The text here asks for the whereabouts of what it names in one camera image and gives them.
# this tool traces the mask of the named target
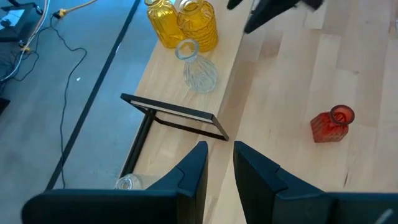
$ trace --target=red vase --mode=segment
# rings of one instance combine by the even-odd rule
[[[311,120],[315,142],[338,142],[348,133],[348,125],[354,121],[354,111],[345,105],[337,105],[330,112],[320,113]]]

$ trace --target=glass bottle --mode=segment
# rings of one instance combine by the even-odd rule
[[[128,174],[115,184],[116,190],[145,190],[160,179],[154,175]]]
[[[147,15],[161,43],[174,48],[185,39],[177,25],[177,11],[169,0],[145,0]]]
[[[142,179],[138,175],[128,174],[120,178],[114,188],[116,190],[142,190]]]
[[[217,71],[215,65],[198,55],[198,42],[192,39],[181,41],[175,48],[178,59],[185,61],[184,80],[185,83],[198,93],[208,93],[214,90],[217,82]]]
[[[213,50],[218,43],[216,16],[204,0],[181,0],[177,23],[187,38],[199,43],[199,51]]]
[[[354,111],[346,105],[334,106],[330,112],[320,113],[311,120],[315,142],[338,142],[348,133],[348,125],[354,121]]]

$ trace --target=wooden table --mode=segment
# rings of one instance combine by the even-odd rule
[[[245,223],[234,140],[325,191],[398,192],[398,11],[391,2],[330,0],[316,13],[299,6],[245,35],[219,112],[230,140],[154,123],[134,172],[163,176],[207,141],[206,224]],[[336,104],[356,112],[348,135],[315,144],[310,120]]]
[[[146,115],[131,150],[134,158],[129,158],[134,164],[153,121],[224,141],[229,139],[219,118],[231,89],[231,71],[253,0],[242,2],[233,11],[227,10],[227,0],[209,2],[215,9],[219,42],[204,56],[216,66],[216,88],[206,94],[191,91],[183,79],[185,62],[175,56],[173,49],[166,49],[158,41],[135,94],[121,95],[123,100]],[[184,118],[198,122],[182,124]],[[132,172],[134,164],[129,165],[123,174]]]

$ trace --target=yellow glass bottle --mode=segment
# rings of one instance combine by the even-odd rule
[[[199,51],[213,50],[218,43],[213,6],[204,0],[181,0],[177,23],[189,39],[199,43]]]
[[[177,25],[177,11],[169,0],[145,0],[147,15],[161,43],[175,48],[185,36]]]

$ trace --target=gray carpet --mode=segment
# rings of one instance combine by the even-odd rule
[[[53,0],[50,12],[77,2],[86,0]],[[88,51],[70,82],[65,144],[133,3],[98,1],[57,24],[71,47]],[[146,6],[140,4],[65,164],[66,188],[113,188],[143,117],[119,96],[135,92],[156,40]],[[0,50],[7,52],[9,45],[0,44]],[[83,55],[69,52],[51,31],[40,36],[38,52],[34,71],[22,83],[9,82],[2,96],[11,103],[0,116],[1,223],[19,223],[23,203],[43,191],[52,175],[60,158],[63,90],[67,75]],[[33,61],[34,56],[23,61],[19,75]]]

